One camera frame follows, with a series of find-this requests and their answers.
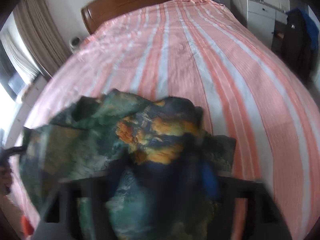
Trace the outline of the orange red fuzzy blanket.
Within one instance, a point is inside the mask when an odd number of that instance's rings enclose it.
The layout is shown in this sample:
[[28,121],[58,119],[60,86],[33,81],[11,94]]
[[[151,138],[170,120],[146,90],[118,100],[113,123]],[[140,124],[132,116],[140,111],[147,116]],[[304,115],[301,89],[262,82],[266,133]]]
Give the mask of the orange red fuzzy blanket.
[[21,226],[25,238],[33,235],[34,227],[31,225],[31,223],[25,215],[21,217]]

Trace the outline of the white sheer curtain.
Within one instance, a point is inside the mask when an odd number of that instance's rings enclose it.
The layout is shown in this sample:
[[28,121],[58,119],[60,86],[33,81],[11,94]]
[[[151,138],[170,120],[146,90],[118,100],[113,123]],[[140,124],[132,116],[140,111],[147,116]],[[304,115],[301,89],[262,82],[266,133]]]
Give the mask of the white sheer curtain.
[[20,33],[14,27],[6,28],[1,33],[3,48],[25,84],[29,85],[40,73],[38,66],[31,57],[27,46],[24,44]]

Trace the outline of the small white round fan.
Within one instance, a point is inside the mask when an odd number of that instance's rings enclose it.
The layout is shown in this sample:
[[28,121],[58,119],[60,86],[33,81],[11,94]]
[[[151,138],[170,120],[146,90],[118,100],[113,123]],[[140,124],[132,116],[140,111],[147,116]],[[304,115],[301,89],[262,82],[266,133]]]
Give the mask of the small white round fan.
[[81,44],[81,38],[75,36],[69,40],[69,47],[71,50],[78,49]]

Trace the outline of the white drawer desk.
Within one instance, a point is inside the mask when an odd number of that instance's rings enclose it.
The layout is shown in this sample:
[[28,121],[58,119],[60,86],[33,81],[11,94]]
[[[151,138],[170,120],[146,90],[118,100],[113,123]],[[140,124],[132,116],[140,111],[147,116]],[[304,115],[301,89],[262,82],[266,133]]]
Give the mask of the white drawer desk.
[[231,12],[257,39],[272,47],[275,33],[283,32],[287,14],[274,6],[256,0],[230,0]]

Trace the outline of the green landscape-print padded jacket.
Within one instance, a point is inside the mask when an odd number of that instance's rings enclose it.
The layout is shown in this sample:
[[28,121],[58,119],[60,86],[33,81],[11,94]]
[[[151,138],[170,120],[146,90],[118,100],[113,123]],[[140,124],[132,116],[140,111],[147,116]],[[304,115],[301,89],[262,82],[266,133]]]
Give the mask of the green landscape-print padded jacket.
[[204,239],[216,207],[204,178],[231,171],[236,140],[205,131],[202,116],[178,97],[81,97],[23,130],[21,180],[41,210],[61,181],[101,177],[102,209],[120,239]]

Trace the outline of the beige brown curtain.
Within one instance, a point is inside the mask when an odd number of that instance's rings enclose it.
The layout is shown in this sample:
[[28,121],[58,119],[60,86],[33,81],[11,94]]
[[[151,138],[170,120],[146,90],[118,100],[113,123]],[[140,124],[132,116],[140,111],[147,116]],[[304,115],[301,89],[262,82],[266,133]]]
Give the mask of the beige brown curtain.
[[36,63],[54,76],[71,56],[45,0],[20,0],[13,10],[18,32]]

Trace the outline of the pink white striped bed sheet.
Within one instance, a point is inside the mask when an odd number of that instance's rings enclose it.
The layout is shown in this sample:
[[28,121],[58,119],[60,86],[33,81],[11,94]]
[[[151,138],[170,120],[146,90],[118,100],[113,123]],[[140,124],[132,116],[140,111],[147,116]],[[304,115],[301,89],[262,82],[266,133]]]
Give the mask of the pink white striped bed sheet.
[[54,75],[29,114],[34,128],[112,89],[187,98],[204,129],[237,140],[233,173],[261,178],[293,239],[319,218],[319,110],[272,51],[212,0],[173,0],[103,23]]

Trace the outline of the white window bench cabinet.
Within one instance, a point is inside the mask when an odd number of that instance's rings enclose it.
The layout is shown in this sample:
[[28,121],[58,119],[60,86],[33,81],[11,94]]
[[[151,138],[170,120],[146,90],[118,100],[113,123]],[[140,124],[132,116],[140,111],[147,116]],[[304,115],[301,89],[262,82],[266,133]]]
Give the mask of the white window bench cabinet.
[[5,148],[11,148],[16,144],[16,141],[23,129],[23,126],[32,110],[35,102],[42,93],[47,84],[47,80],[43,75],[39,75],[33,83],[31,83],[25,90],[22,96],[19,97],[19,105],[14,112],[14,119],[10,124],[9,131],[4,137]]

